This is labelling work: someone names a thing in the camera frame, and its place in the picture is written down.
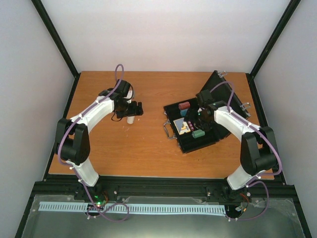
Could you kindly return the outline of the blue poker chip stack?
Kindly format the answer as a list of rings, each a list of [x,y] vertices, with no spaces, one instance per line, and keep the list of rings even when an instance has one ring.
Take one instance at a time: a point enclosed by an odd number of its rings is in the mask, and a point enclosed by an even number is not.
[[[183,110],[181,110],[181,111],[180,111],[180,115],[181,115],[182,117],[185,117],[186,114],[187,114],[187,111],[188,111],[188,109],[183,109]]]

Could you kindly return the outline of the black poker set case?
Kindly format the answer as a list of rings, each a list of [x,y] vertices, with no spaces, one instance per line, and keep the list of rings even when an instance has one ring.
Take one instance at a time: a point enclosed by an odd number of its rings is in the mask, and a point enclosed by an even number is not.
[[[207,109],[210,111],[210,114],[213,108],[217,109],[218,107],[222,106],[226,107],[232,92],[232,87],[228,83],[220,85],[220,83],[226,81],[223,77],[224,75],[224,73],[219,73],[215,70],[205,85],[202,87],[200,92],[196,94],[195,98],[163,107],[164,113],[167,117],[167,123],[171,125],[172,131],[174,132],[174,135],[169,138],[177,139],[182,153],[189,153],[213,145],[231,134],[231,132],[229,132],[229,130],[227,130],[224,126],[216,123],[212,119],[213,129],[211,131],[205,132],[204,136],[194,139],[192,137],[192,131],[183,135],[179,135],[173,123],[174,120],[182,118],[178,108],[179,103],[189,101],[191,105],[189,109]]]

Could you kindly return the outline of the red poker chip stack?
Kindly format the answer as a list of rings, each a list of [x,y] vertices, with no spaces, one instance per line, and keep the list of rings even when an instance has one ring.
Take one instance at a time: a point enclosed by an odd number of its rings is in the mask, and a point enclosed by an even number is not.
[[[178,104],[178,108],[179,110],[186,110],[186,109],[189,109],[190,108],[190,102],[189,101],[186,101],[186,102],[183,102],[183,103],[179,103]]]

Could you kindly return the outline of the playing card deck box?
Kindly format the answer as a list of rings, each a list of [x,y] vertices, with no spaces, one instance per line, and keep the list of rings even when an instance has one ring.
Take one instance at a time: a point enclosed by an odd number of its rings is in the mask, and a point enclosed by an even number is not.
[[[176,130],[179,135],[183,135],[185,133],[191,132],[189,125],[184,120],[184,118],[179,118],[173,121]]]

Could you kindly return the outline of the green poker chip stack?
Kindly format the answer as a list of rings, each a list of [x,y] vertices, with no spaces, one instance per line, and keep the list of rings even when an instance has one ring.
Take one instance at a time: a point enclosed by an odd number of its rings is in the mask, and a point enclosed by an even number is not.
[[[200,130],[200,129],[199,130],[195,130],[195,131],[192,132],[192,137],[194,139],[202,137],[204,135],[205,135],[205,132],[203,130]]]

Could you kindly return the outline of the white poker chip stack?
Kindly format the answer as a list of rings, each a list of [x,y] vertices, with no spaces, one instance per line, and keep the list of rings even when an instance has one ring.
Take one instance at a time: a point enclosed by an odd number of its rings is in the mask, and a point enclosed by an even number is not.
[[[134,123],[134,119],[135,119],[134,116],[127,117],[127,123],[128,124],[133,124]]]

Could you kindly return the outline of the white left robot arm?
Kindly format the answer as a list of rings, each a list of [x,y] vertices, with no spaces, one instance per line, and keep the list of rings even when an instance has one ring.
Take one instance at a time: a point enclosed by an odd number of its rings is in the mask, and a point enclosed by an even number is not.
[[[69,167],[79,176],[79,182],[86,186],[85,193],[91,199],[99,199],[103,194],[103,187],[99,184],[100,176],[89,159],[89,134],[109,114],[116,116],[117,121],[127,118],[127,123],[133,124],[135,117],[143,114],[142,103],[133,98],[133,86],[127,81],[117,80],[114,88],[100,92],[84,111],[57,122],[54,153],[61,165]]]

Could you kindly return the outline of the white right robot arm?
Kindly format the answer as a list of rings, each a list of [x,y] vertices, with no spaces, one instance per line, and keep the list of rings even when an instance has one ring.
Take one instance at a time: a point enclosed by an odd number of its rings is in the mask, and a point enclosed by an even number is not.
[[[260,127],[237,114],[229,102],[216,101],[209,90],[196,95],[198,109],[189,109],[185,120],[195,130],[192,137],[205,137],[209,132],[218,133],[223,127],[226,134],[234,135],[240,141],[240,165],[225,179],[222,195],[227,200],[238,191],[250,185],[255,179],[281,161],[276,148],[275,135],[270,127]]]

